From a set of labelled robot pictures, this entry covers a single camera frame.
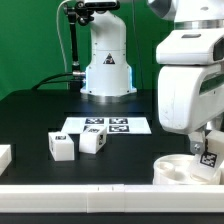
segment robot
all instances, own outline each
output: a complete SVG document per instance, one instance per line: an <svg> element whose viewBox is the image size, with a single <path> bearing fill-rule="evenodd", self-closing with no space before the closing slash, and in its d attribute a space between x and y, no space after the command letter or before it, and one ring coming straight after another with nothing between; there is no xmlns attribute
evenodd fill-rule
<svg viewBox="0 0 224 224"><path fill-rule="evenodd" d="M224 1L148 0L175 29L156 52L164 64L158 80L159 120L164 130L185 134L190 151L207 152L210 125L220 130L224 111Z"/></svg>
<svg viewBox="0 0 224 224"><path fill-rule="evenodd" d="M115 0L99 2L86 0L75 7L65 5L73 46L73 75L85 75L82 97L98 102L119 102L127 95L135 95L132 69L126 62L126 26L110 11L119 9ZM85 74L80 72L74 24L90 24L92 60Z"/></svg>

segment green wall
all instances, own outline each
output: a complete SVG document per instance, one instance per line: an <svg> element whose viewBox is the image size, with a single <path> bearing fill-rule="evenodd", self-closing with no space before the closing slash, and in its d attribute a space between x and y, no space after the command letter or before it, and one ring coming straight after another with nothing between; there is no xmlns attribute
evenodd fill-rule
<svg viewBox="0 0 224 224"><path fill-rule="evenodd" d="M64 72L56 31L56 11L60 0L1 0L0 8L0 99L12 91L30 89L42 79ZM172 23L157 18L145 0L136 2L136 31L145 89L156 88L160 66L155 61L157 44L172 29ZM134 70L134 85L141 89L140 63L133 29L132 3L122 3L114 12L127 26L127 61ZM61 13L60 26L69 64L70 33ZM89 27L77 27L80 64L90 62ZM66 88L66 84L42 88Z"/></svg>

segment white cube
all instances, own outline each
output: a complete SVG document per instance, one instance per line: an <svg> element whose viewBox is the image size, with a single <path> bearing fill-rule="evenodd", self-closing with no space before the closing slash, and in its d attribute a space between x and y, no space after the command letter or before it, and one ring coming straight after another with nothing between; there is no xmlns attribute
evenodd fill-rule
<svg viewBox="0 0 224 224"><path fill-rule="evenodd" d="M80 134L79 152L96 154L106 143L107 128L92 125Z"/></svg>
<svg viewBox="0 0 224 224"><path fill-rule="evenodd" d="M11 146L0 145L0 175L12 161Z"/></svg>
<svg viewBox="0 0 224 224"><path fill-rule="evenodd" d="M67 133L49 132L49 149L55 161L75 159L74 142Z"/></svg>

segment black surface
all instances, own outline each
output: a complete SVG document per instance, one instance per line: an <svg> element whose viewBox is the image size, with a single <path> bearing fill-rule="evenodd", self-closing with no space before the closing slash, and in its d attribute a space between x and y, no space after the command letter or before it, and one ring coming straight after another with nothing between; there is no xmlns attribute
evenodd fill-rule
<svg viewBox="0 0 224 224"><path fill-rule="evenodd" d="M188 139L162 130L156 91L136 100L102 105L68 91L17 91L0 102L0 144L13 145L13 161L0 184L150 184L160 156L189 153ZM78 153L72 162L55 162L48 132L60 130L67 116L146 116L152 135L108 135L96 155ZM79 135L72 138L78 145ZM223 223L222 213L0 214L0 223Z"/></svg>

